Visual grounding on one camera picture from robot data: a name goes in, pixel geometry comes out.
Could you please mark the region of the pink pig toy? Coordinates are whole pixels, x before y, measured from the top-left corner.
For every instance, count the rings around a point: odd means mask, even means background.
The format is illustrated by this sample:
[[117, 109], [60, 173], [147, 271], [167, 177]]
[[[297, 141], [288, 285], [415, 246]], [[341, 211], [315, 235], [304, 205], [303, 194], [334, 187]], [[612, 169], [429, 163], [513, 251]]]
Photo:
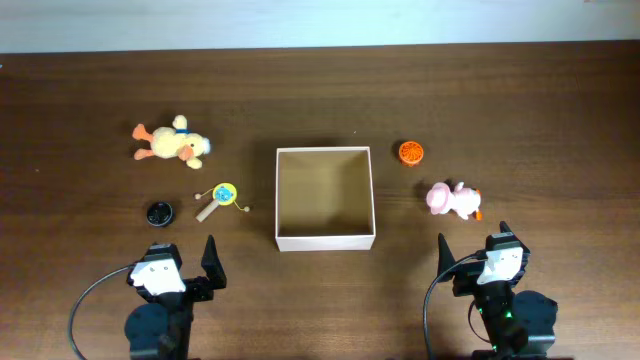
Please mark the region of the pink pig toy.
[[480, 210], [481, 201], [481, 192], [466, 187], [463, 182], [457, 183], [454, 188], [444, 182], [435, 183], [425, 197], [425, 202], [433, 215], [444, 215], [453, 211], [463, 220], [468, 220], [470, 217], [477, 221], [483, 219]]

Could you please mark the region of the orange round toy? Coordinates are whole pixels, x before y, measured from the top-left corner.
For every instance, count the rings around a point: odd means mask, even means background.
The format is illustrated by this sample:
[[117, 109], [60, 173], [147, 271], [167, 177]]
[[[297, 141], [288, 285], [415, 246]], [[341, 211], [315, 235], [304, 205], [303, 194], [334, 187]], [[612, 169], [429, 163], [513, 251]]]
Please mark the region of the orange round toy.
[[422, 161], [424, 149], [415, 141], [406, 141], [399, 146], [398, 157], [403, 165], [413, 167]]

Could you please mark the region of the white cardboard box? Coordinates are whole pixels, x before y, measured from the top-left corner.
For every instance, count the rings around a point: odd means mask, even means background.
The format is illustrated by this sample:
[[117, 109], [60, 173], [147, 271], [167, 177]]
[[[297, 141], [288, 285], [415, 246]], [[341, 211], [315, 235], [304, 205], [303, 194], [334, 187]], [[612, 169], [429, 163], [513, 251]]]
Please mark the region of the white cardboard box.
[[370, 250], [376, 238], [370, 148], [277, 149], [274, 237], [281, 252]]

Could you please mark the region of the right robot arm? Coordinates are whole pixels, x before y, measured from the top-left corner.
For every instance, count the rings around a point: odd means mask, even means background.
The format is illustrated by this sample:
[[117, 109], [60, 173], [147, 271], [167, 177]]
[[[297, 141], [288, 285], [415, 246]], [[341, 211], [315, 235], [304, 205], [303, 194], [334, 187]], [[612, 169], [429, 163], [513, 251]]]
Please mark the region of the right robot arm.
[[477, 359], [545, 359], [555, 343], [556, 301], [536, 291], [516, 293], [531, 252], [502, 221], [485, 247], [455, 259], [443, 234], [438, 235], [438, 283], [451, 281], [456, 297], [471, 296], [470, 308], [480, 314], [489, 350], [475, 350]]

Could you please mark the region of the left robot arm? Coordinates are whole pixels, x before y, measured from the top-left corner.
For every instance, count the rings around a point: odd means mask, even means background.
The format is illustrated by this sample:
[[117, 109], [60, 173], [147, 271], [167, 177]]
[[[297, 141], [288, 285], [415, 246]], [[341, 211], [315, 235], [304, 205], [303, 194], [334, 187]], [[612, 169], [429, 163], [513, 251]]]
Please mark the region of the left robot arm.
[[181, 277], [182, 259], [175, 244], [152, 244], [128, 273], [128, 284], [145, 303], [128, 316], [124, 332], [129, 356], [139, 360], [186, 359], [194, 305], [214, 298], [227, 286], [213, 236], [201, 258], [205, 274]]

